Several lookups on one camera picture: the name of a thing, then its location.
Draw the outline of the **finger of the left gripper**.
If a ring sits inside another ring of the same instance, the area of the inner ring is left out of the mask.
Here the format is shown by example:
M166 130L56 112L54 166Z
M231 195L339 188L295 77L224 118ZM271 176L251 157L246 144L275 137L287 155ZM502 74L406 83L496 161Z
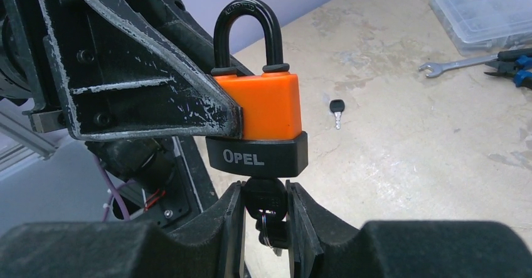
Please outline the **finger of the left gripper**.
M186 10L182 0L125 0L153 28L204 73L215 67L213 38Z
M41 8L74 138L242 136L237 103L125 0L41 0Z

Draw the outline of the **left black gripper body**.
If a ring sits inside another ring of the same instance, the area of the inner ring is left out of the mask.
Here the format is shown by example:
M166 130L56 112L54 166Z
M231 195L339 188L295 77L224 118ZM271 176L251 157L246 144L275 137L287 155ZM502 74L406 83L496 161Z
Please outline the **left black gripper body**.
M70 132L46 50L48 39L41 0L1 0L1 98L16 105L33 100L23 114L37 133Z

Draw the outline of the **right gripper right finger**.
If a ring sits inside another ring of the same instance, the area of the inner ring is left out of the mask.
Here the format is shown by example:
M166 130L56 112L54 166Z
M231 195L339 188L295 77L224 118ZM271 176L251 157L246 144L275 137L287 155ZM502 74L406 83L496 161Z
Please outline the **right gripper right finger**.
M299 183L285 182L291 277L352 277L359 229L318 204Z

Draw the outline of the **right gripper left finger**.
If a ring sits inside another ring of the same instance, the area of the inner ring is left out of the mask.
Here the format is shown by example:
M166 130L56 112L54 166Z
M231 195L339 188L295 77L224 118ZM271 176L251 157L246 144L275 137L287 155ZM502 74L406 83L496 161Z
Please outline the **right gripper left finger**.
M177 244L176 277L245 276L242 188L232 183L214 205L168 233Z

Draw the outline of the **black key bunch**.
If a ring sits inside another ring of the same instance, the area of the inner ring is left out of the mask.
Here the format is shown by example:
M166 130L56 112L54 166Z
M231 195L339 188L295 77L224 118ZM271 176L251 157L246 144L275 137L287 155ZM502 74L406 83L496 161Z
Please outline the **black key bunch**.
M243 186L245 208L256 220L258 241L280 257L288 248L287 190L277 178L249 178Z

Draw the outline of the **orange black padlock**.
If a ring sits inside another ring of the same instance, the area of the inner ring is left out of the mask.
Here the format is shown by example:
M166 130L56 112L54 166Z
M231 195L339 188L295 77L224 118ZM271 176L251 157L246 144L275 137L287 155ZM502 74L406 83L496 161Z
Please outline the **orange black padlock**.
M266 63L261 75L237 76L230 61L230 31L242 16L261 25ZM284 61L282 33L273 10L261 0L234 0L221 11L213 35L212 76L242 110L239 139L207 137L210 166L259 178L294 178L308 165L302 129L299 78Z

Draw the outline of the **single black key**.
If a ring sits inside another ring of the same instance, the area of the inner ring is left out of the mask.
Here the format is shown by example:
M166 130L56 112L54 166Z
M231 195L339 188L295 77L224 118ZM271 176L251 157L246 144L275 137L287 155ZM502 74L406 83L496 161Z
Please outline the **single black key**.
M345 110L345 103L342 99L334 99L329 103L329 110L334 114L336 129L341 128L341 114Z

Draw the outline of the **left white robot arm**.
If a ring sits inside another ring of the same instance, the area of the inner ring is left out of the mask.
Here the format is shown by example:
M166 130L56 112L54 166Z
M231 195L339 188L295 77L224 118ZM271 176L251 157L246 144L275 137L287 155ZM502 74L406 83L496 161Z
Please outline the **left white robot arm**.
M214 65L182 0L1 0L1 97L33 99L35 132L67 129L116 176L167 137L242 137Z

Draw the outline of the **silver wrench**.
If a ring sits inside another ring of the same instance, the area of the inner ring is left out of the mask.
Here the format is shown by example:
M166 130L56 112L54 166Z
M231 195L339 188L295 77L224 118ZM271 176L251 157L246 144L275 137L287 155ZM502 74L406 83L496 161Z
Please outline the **silver wrench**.
M443 73L455 70L459 68L466 68L476 65L481 65L484 63L487 63L489 61L497 60L497 55L487 55L487 56L478 56L474 58L467 58L463 60L458 61L451 61L446 63L434 63L434 62L427 62L423 65L420 65L418 68L419 72L425 72L426 78L437 78L441 76Z

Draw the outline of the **clear plastic organizer box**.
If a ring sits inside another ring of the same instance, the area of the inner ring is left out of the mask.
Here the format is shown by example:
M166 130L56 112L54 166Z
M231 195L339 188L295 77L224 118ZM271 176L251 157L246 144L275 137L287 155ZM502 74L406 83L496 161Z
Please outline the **clear plastic organizer box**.
M531 46L531 0L430 0L462 56Z

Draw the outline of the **blue handled pliers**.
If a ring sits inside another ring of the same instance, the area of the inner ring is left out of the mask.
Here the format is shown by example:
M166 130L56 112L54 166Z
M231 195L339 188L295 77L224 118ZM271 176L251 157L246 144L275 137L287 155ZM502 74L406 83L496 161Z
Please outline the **blue handled pliers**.
M531 90L531 48L501 51L497 59L485 65L495 69L485 72L486 75L504 77L512 80L516 87Z

